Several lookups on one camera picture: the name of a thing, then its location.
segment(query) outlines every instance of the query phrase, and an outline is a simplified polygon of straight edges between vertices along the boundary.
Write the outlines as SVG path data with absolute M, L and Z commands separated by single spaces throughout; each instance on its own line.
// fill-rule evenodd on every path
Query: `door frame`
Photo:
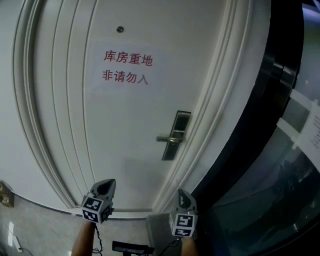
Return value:
M 114 217 L 145 218 L 162 213 L 178 187 L 183 187 L 204 152 L 235 84 L 251 26 L 253 0 L 227 0 L 210 68 L 196 106 L 186 142 L 180 147 L 169 175 L 153 205 L 153 211 L 115 212 Z M 48 148 L 37 110 L 33 77 L 35 37 L 43 1 L 25 0 L 16 28 L 12 73 L 17 109 L 25 136 L 41 171 L 70 212 L 78 212 Z M 197 185 L 201 180 L 192 179 Z

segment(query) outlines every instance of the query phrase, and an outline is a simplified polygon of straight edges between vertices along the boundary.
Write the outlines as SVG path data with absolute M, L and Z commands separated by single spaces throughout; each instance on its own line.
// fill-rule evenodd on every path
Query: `wire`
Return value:
M 29 250 L 27 250 L 27 249 L 24 249 L 24 248 L 19 248 L 20 250 L 22 250 L 22 252 L 27 252 L 28 254 L 30 254 L 30 256 L 33 256 L 32 255 L 32 253 L 29 251 Z
M 169 245 L 166 248 L 164 248 L 164 250 L 159 254 L 159 256 L 162 256 L 170 247 L 177 247 L 180 244 L 181 239 L 182 238 L 180 237 L 177 240 L 174 240 L 173 242 L 169 243 Z
M 99 232 L 99 230 L 98 230 L 97 224 L 94 223 L 93 226 L 94 226 L 94 228 L 96 229 L 96 234 L 97 234 L 98 239 L 99 239 L 99 241 L 100 241 L 101 249 L 95 248 L 95 249 L 93 249 L 92 253 L 93 253 L 93 254 L 100 254 L 101 256 L 103 256 L 103 255 L 102 255 L 102 252 L 104 251 L 104 248 L 103 248 L 103 246 L 102 246 L 102 240 L 101 240 L 101 238 L 100 238 L 100 232 Z

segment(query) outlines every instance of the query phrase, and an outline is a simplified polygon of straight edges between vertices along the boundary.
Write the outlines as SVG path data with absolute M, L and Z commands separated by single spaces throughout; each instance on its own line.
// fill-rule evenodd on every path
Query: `gray floor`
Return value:
M 32 252 L 33 256 L 69 256 L 83 219 L 34 205 L 21 198 L 15 198 L 14 208 L 0 205 L 0 245 L 8 256 L 28 255 L 18 253 L 8 245 L 9 225 L 14 224 L 14 235 L 20 245 Z M 98 225 L 103 255 L 122 255 L 112 251 L 112 242 L 149 245 L 146 222 L 144 220 L 109 220 Z M 97 234 L 95 247 L 98 247 Z

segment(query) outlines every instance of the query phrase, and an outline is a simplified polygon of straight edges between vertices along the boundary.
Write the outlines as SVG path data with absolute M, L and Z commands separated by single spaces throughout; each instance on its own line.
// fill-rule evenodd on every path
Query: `printed notice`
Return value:
M 166 54 L 148 46 L 94 41 L 87 66 L 90 92 L 143 94 L 161 89 Z
M 315 102 L 296 144 L 320 170 L 320 107 Z

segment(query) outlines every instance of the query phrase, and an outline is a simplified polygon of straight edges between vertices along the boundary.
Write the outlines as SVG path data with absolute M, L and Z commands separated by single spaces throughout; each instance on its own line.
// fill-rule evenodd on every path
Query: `black metal frame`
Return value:
M 220 156 L 192 193 L 200 216 L 236 184 L 272 137 L 296 83 L 303 45 L 302 4 L 272 0 L 266 50 L 249 101 Z M 205 226 L 199 236 L 206 239 Z

